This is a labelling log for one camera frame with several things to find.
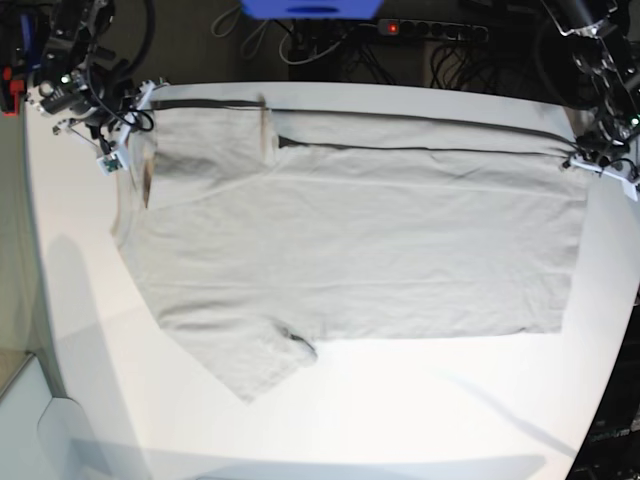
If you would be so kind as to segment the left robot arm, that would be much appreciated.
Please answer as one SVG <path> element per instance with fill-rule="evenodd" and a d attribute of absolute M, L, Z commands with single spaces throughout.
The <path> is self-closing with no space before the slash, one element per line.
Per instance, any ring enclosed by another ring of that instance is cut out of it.
<path fill-rule="evenodd" d="M 595 93 L 588 103 L 571 104 L 544 71 L 534 43 L 536 68 L 542 81 L 564 106 L 592 113 L 591 123 L 575 139 L 576 156 L 564 168 L 575 167 L 608 176 L 633 190 L 639 188 L 639 163 L 628 157 L 639 137 L 639 54 L 628 39 L 626 1 L 544 1 L 548 20 L 568 41 L 577 70 Z"/>

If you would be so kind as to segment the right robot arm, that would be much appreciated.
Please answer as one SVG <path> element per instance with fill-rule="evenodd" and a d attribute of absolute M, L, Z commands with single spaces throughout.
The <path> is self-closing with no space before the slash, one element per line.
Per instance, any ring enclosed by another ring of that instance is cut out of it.
<path fill-rule="evenodd" d="M 56 2 L 34 77 L 37 94 L 30 103 L 55 122 L 52 133 L 65 133 L 88 145 L 106 174 L 127 170 L 129 137 L 155 127 L 147 107 L 159 86 L 150 80 L 133 83 L 155 36 L 155 4 L 145 1 L 143 6 L 144 33 L 136 55 L 106 68 L 99 62 L 112 61 L 114 53 L 99 41 L 112 23 L 114 3 Z"/>

